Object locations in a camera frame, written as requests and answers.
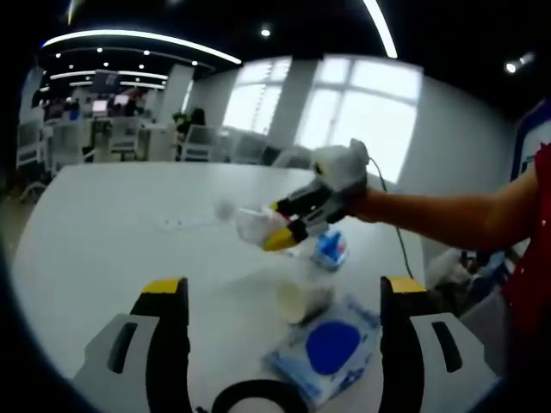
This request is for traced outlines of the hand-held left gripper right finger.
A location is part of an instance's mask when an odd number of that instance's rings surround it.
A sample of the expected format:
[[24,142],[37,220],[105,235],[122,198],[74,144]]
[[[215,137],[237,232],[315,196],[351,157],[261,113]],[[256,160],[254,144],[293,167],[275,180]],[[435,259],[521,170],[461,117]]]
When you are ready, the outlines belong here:
[[478,338],[409,277],[381,278],[382,412],[473,412],[498,385]]

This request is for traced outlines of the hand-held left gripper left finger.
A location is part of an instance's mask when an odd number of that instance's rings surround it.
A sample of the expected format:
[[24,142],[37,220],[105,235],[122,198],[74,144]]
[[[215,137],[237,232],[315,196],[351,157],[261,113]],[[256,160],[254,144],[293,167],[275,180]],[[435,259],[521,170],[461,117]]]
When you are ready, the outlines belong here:
[[101,412],[190,412],[186,278],[155,280],[87,344],[74,387]]

